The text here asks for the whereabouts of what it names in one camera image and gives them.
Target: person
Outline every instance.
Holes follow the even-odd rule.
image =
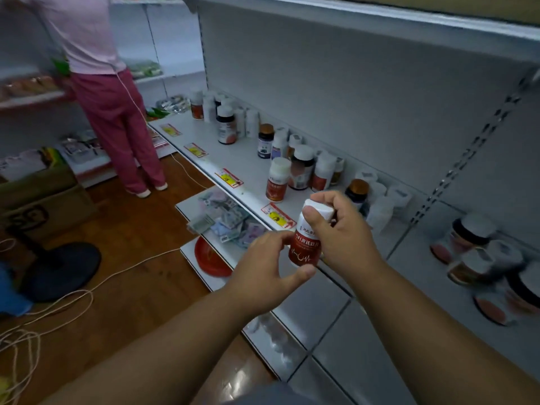
[[[303,214],[321,240],[328,265],[354,290],[418,404],[538,403],[538,382],[384,261],[350,200],[339,192],[319,192],[311,199],[336,209],[334,227],[312,207],[304,208]],[[280,278],[278,255],[293,235],[272,231],[256,239],[223,288],[61,388],[42,405],[189,403],[242,328],[315,274],[314,266],[304,265]],[[283,386],[238,401],[312,403]]]
[[[71,84],[128,192],[148,197],[137,159],[157,190],[167,183],[146,126],[143,98],[118,57],[109,20],[110,0],[4,0],[36,8],[56,30],[69,61]]]

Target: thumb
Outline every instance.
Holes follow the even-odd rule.
[[[302,214],[321,241],[332,234],[332,226],[314,207],[306,206],[302,209]]]
[[[316,273],[316,269],[313,265],[307,264],[299,267],[294,274],[291,274],[281,279],[281,284],[285,289],[286,297],[293,293],[298,287],[308,281]]]

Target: black round base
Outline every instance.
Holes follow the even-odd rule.
[[[33,302],[51,302],[86,285],[101,263],[99,249],[75,242],[47,251],[59,265],[38,258],[24,275],[19,292]]]

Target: price label strip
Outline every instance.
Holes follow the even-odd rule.
[[[296,226],[296,222],[274,203],[267,204],[261,211],[284,229],[290,229]]]
[[[197,145],[195,145],[195,143],[190,143],[188,146],[184,147],[198,158],[204,158],[206,155],[208,155],[204,149],[199,148]]]
[[[226,169],[220,170],[219,173],[216,173],[216,175],[219,176],[226,184],[231,186],[233,189],[236,189],[238,186],[244,184],[244,182],[242,182],[239,178],[234,176]]]
[[[163,125],[160,125],[159,127],[163,130],[163,132],[165,132],[166,134],[170,136],[182,135],[182,133],[178,129],[176,129],[174,126],[172,126],[170,123],[165,123]]]

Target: brown floor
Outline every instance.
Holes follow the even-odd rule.
[[[197,181],[206,187],[211,185],[181,156],[176,157]],[[162,162],[168,190],[154,191],[152,196],[138,199],[127,194],[116,178],[94,186],[89,193],[98,204],[98,216],[46,243],[47,247],[69,241],[88,241],[97,245],[103,254],[103,262],[89,286],[194,238],[186,230],[186,221],[174,205],[202,188],[186,176],[172,157],[168,156]],[[22,246],[17,245],[2,258],[18,261],[23,253]],[[19,404],[38,403],[207,293],[203,282],[179,251],[111,279],[96,290],[94,303],[84,316],[43,338],[39,366]],[[53,328],[73,318],[85,304],[80,301],[71,310],[28,328],[36,331]],[[3,320],[0,330],[14,324],[13,320]],[[11,361],[12,353],[0,354],[0,375],[9,375]],[[194,403],[213,404],[230,400],[254,385],[272,379],[272,374],[253,349],[242,336],[238,336],[208,377]]]

